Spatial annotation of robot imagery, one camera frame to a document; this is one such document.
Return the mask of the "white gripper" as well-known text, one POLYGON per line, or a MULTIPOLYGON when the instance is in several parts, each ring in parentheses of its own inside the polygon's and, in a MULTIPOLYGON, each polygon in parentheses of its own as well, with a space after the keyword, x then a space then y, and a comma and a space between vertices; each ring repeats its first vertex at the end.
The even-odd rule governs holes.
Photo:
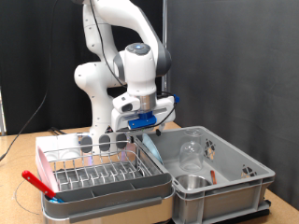
MULTIPOLYGON (((156 106, 146 112, 142 111, 141 108, 135 110, 137 100, 129 102, 127 96, 116 98, 113 104, 119 106, 111 112, 111 127, 115 132, 139 131, 158 126, 156 134, 160 136, 161 125, 173 121, 176 117, 174 96, 157 100, 156 106)), ((132 135, 130 135, 130 141, 131 143, 135 142, 132 135)))

